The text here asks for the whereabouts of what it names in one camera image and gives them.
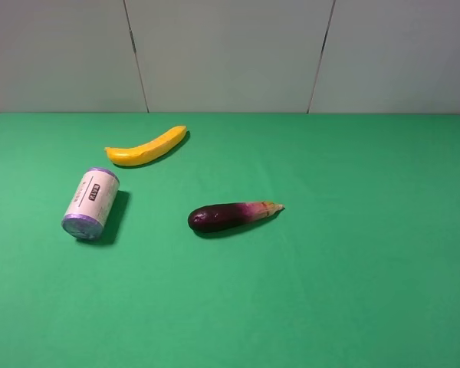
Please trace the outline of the purple eggplant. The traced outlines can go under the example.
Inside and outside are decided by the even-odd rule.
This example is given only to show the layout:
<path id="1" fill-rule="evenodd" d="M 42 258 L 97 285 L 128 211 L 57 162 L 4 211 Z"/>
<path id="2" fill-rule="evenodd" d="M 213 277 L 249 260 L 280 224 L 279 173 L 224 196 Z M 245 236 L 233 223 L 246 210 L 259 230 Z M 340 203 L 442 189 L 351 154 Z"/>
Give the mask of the purple eggplant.
<path id="1" fill-rule="evenodd" d="M 220 232 L 272 217 L 284 209 L 282 204 L 266 201 L 205 205 L 189 214 L 188 225 L 194 232 Z"/>

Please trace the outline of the yellow banana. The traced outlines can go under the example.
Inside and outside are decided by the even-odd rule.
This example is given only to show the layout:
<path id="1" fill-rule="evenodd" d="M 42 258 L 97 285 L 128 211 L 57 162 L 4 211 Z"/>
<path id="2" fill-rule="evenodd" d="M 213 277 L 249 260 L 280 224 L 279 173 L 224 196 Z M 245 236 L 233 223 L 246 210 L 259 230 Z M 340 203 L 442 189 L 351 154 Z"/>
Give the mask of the yellow banana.
<path id="1" fill-rule="evenodd" d="M 130 148 L 105 147 L 108 159 L 118 166 L 142 166 L 167 154 L 187 134 L 186 126 L 175 126 L 148 143 Z"/>

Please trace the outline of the green table cloth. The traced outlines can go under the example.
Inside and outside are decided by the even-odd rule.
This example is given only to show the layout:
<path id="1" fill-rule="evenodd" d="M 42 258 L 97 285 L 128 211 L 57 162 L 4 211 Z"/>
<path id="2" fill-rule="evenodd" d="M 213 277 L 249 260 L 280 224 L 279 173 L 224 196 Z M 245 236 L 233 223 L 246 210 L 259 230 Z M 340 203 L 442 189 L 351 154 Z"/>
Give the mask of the green table cloth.
<path id="1" fill-rule="evenodd" d="M 120 186 L 88 241 L 92 167 Z M 460 116 L 0 114 L 0 367 L 460 367 Z"/>

